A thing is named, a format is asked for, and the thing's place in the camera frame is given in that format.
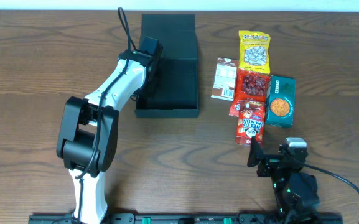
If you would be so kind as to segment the black gift box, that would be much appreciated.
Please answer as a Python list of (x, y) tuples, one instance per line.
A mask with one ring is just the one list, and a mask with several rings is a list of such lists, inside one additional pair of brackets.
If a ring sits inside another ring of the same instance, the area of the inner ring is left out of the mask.
[(140, 43), (157, 39), (162, 54), (139, 95), (138, 118), (198, 118), (198, 48), (193, 14), (143, 14)]

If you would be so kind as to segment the teal coconut cookie box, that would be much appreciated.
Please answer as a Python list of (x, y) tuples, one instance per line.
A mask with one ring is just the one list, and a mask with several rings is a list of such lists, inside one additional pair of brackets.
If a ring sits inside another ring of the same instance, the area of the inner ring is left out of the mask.
[(266, 92), (265, 123), (290, 128), (294, 123), (296, 80), (272, 75)]

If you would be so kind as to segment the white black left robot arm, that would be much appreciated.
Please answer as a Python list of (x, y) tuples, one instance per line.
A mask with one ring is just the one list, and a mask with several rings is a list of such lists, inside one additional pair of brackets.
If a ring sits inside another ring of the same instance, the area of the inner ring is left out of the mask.
[(72, 223), (101, 223), (107, 212), (105, 172), (117, 149), (119, 112), (154, 76), (161, 43), (145, 37), (140, 48), (120, 53), (115, 70), (84, 98), (70, 97), (63, 110), (57, 156), (75, 189)]

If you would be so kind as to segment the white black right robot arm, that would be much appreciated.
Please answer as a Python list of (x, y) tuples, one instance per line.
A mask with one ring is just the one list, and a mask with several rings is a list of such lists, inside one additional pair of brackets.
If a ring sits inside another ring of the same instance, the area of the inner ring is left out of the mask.
[(277, 154), (265, 154), (251, 138), (247, 166), (257, 166), (257, 176), (271, 178), (281, 223), (322, 223), (315, 209), (317, 180), (301, 171), (307, 156), (307, 143), (299, 137), (286, 138)]

